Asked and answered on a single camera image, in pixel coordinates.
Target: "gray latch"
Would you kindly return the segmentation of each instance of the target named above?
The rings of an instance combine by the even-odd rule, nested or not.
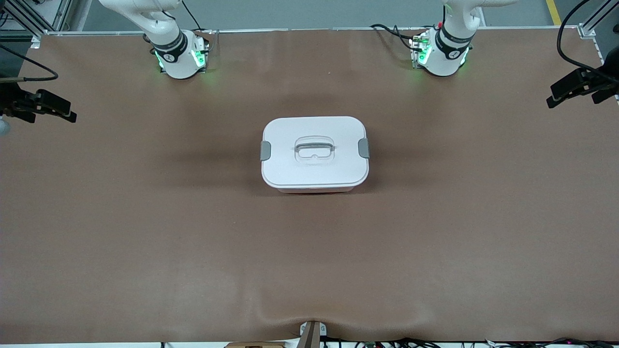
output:
[[[368,138],[364,137],[363,139],[359,139],[359,156],[364,159],[368,159],[370,157],[370,145],[368,144]]]
[[[268,141],[260,143],[260,161],[266,161],[271,157],[271,144]]]

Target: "metal stand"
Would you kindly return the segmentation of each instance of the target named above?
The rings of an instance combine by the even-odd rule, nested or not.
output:
[[[301,325],[297,348],[320,348],[320,336],[327,336],[327,326],[318,321],[307,321]]]
[[[594,38],[595,27],[619,6],[619,0],[604,0],[601,5],[584,21],[578,25],[578,34],[581,38]]]

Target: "white lid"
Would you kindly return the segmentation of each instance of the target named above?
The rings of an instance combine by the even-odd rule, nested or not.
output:
[[[262,140],[262,177],[272,187],[350,187],[368,176],[365,127],[354,117],[278,118]]]

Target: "brown table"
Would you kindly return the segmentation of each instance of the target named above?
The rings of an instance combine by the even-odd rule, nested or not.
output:
[[[483,30],[450,78],[371,31],[221,34],[173,80],[141,37],[45,37],[29,56],[76,124],[0,141],[0,342],[293,337],[619,340],[619,109],[549,110],[556,30]],[[565,50],[599,65],[575,30]],[[34,67],[23,74],[40,75]],[[350,194],[268,187],[264,126],[353,115]]]

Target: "yellow tape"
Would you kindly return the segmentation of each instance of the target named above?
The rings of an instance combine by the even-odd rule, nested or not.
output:
[[[550,11],[550,18],[552,18],[552,24],[561,25],[561,17],[559,17],[559,11],[556,10],[555,0],[546,0],[548,11]]]

